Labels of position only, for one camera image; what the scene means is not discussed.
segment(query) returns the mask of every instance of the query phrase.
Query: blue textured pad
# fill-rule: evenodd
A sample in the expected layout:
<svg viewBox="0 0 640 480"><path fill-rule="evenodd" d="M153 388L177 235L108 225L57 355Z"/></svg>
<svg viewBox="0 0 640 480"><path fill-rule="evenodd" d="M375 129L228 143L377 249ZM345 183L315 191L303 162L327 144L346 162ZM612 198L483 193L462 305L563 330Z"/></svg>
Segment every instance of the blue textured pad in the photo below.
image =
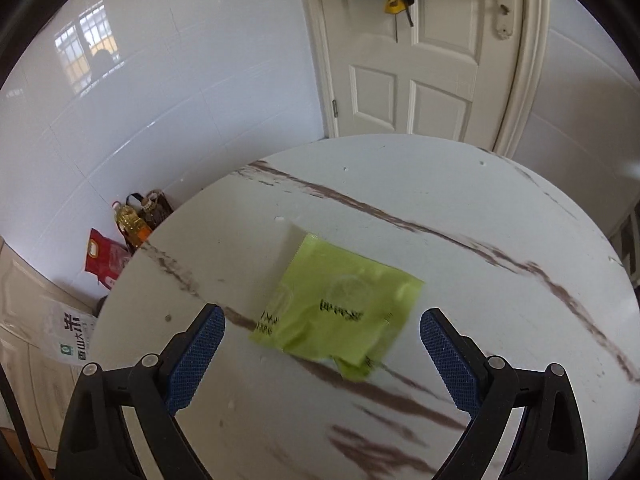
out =
<svg viewBox="0 0 640 480"><path fill-rule="evenodd" d="M193 399L223 335L225 335L225 315L217 306L202 324L191 345L169 376L165 405L171 416L174 416L178 410L186 408Z"/></svg>
<svg viewBox="0 0 640 480"><path fill-rule="evenodd" d="M420 338L457 408L474 418L481 405L478 379L431 312L422 314Z"/></svg>

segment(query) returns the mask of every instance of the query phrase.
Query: red bag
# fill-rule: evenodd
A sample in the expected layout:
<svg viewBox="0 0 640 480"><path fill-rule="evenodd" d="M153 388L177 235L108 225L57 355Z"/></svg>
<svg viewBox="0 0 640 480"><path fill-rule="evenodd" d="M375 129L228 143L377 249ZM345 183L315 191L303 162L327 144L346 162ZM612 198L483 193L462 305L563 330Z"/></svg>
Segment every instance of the red bag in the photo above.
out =
<svg viewBox="0 0 640 480"><path fill-rule="evenodd" d="M109 290L130 259L124 247L91 229L84 270L98 276L98 281Z"/></svg>

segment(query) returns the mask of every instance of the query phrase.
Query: round table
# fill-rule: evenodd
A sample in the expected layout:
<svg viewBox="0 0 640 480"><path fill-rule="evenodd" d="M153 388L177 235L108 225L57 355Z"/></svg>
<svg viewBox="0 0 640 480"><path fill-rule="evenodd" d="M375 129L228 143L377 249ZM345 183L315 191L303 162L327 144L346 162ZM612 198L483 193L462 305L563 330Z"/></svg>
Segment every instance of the round table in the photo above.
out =
<svg viewBox="0 0 640 480"><path fill-rule="evenodd" d="M366 383L249 340L307 232L424 280L404 330ZM468 416L418 335L443 310L485 354L568 372L590 478L626 452L640 406L640 313L612 247L542 177L506 158L408 135L330 139L278 153L207 187L130 261L92 339L103 368L160 352L204 303L225 337L177 420L213 478L429 478ZM496 478L513 413L485 478ZM149 479L161 478L127 412Z"/></svg>

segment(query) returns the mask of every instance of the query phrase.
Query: green plastic wrapper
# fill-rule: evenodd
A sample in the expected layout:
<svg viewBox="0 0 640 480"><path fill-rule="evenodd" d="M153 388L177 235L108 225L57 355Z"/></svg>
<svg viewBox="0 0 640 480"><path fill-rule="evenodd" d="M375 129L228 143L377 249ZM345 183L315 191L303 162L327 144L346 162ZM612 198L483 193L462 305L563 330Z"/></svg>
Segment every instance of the green plastic wrapper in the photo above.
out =
<svg viewBox="0 0 640 480"><path fill-rule="evenodd" d="M389 350L424 282L306 235L251 335L362 381Z"/></svg>

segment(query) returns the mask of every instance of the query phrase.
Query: wall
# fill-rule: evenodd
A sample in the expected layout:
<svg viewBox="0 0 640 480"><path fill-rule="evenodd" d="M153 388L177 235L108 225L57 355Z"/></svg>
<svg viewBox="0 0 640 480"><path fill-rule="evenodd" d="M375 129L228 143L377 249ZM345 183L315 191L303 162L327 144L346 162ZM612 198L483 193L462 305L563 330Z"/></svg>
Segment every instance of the wall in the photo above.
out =
<svg viewBox="0 0 640 480"><path fill-rule="evenodd" d="M83 301L89 229L324 137L302 0L70 0L0 93L0 234Z"/></svg>
<svg viewBox="0 0 640 480"><path fill-rule="evenodd" d="M640 82L576 0L551 0L540 86L514 160L608 235L640 192Z"/></svg>

